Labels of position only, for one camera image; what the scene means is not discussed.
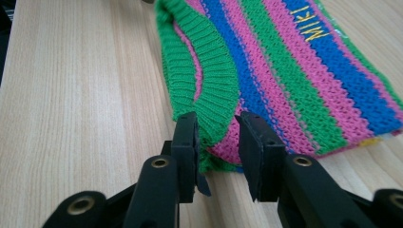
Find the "knitted sweater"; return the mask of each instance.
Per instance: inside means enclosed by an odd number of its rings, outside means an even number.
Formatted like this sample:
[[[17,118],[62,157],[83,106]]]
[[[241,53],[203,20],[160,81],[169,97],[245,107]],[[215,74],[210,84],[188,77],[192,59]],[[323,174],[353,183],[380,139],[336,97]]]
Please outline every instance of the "knitted sweater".
[[[201,171],[240,165],[243,110],[314,156],[402,127],[390,83],[317,0],[160,0],[156,12],[173,118],[196,111]]]

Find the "screw hole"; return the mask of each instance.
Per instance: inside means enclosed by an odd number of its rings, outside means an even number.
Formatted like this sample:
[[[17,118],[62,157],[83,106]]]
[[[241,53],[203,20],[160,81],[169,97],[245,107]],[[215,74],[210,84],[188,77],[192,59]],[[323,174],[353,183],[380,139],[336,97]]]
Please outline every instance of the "screw hole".
[[[166,167],[168,164],[169,164],[169,162],[166,159],[156,159],[151,163],[151,165],[154,168],[163,168],[163,167]]]
[[[311,166],[312,162],[308,159],[305,159],[303,157],[295,157],[293,159],[294,163],[300,166]]]
[[[95,200],[91,196],[84,196],[76,199],[74,202],[70,204],[67,209],[67,212],[72,216],[78,216],[89,209],[91,209],[95,204]]]

